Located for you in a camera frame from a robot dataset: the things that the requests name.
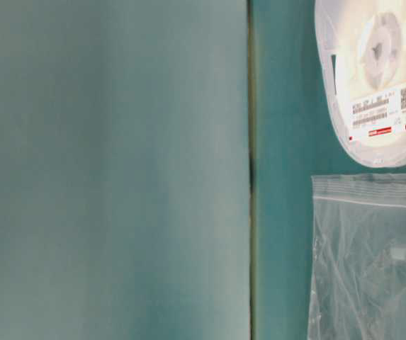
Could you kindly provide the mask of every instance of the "plastic bag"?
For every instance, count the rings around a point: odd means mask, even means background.
[[[309,340],[406,339],[406,174],[313,177]]]

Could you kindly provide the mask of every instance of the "teal surface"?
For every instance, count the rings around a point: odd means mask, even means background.
[[[0,340],[249,338],[246,21],[0,0]]]
[[[312,0],[253,0],[256,340],[306,339],[313,174],[371,170],[342,149],[329,119]]]

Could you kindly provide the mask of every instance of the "teal table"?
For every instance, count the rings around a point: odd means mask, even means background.
[[[372,171],[349,158],[332,129],[313,16],[313,0],[252,1],[255,340],[307,339],[310,176]]]

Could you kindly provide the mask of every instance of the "reel label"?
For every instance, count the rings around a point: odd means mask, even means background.
[[[406,83],[351,104],[349,140],[406,131]]]

